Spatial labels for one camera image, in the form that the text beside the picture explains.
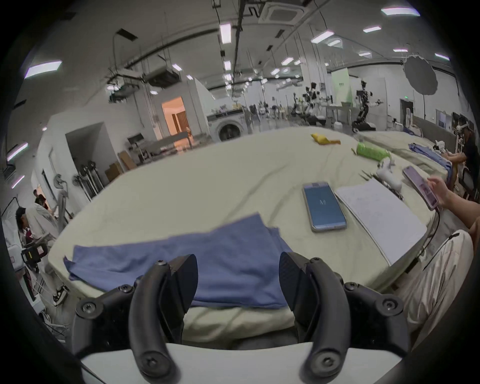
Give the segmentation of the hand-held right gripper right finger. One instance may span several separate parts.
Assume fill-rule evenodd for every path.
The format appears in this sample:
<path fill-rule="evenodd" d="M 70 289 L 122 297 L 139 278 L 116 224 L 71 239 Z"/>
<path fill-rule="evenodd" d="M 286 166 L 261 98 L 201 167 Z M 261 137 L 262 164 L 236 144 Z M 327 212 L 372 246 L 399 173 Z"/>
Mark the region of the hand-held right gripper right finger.
<path fill-rule="evenodd" d="M 410 334 L 403 301 L 355 282 L 343 282 L 322 259 L 283 252 L 279 283 L 295 317 L 299 343 L 311 343 L 302 381 L 333 381 L 349 349 L 386 351 L 403 358 Z"/>

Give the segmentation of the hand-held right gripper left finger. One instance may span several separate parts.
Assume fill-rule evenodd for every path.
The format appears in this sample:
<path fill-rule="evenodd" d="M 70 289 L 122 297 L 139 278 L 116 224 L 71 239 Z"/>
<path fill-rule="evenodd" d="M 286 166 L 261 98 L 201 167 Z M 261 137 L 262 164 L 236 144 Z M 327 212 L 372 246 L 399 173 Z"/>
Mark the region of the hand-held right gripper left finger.
<path fill-rule="evenodd" d="M 188 254 L 156 261 L 133 285 L 82 299 L 73 320 L 73 355 L 81 359 L 129 347 L 146 381 L 179 381 L 167 344 L 182 343 L 197 284 L 197 259 Z"/>

